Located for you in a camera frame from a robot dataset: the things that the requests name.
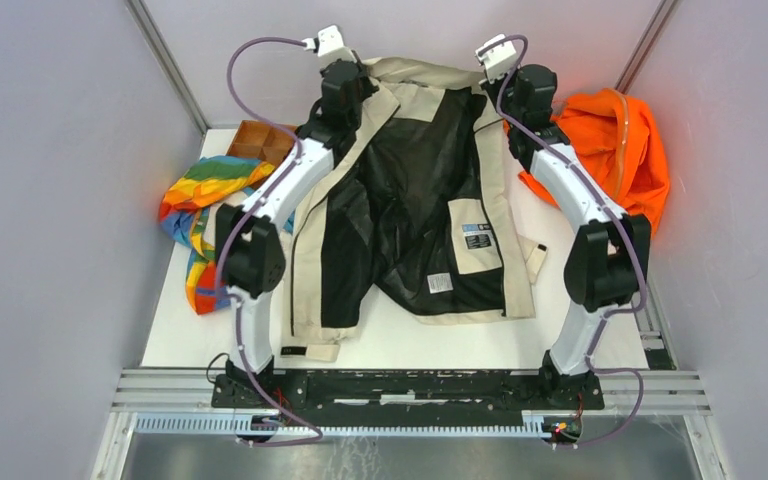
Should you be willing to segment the beige zip jacket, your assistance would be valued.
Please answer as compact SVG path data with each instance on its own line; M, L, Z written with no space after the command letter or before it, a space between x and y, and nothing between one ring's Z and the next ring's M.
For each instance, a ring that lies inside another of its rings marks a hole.
M377 288L430 325L536 316L546 252L507 198L507 137L482 74L366 62L354 141L296 210L281 355L333 362Z

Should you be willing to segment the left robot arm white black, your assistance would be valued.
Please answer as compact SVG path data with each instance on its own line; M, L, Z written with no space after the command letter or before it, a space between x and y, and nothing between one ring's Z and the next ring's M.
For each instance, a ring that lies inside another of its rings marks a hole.
M235 311L231 362L246 380L274 363L271 297L287 267L279 231L355 143L362 104L376 90L359 61L338 60L321 75L321 97L277 171L241 205L216 214L217 276Z

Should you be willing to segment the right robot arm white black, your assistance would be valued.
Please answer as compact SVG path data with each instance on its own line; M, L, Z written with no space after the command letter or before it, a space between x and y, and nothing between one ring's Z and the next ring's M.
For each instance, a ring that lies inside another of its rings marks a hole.
M542 65L488 66L483 89L508 123L513 157L552 197L575 237L563 270L570 305L540 374L550 389L598 375L593 356L607 322L642 310L651 224L611 199L553 120L556 74Z

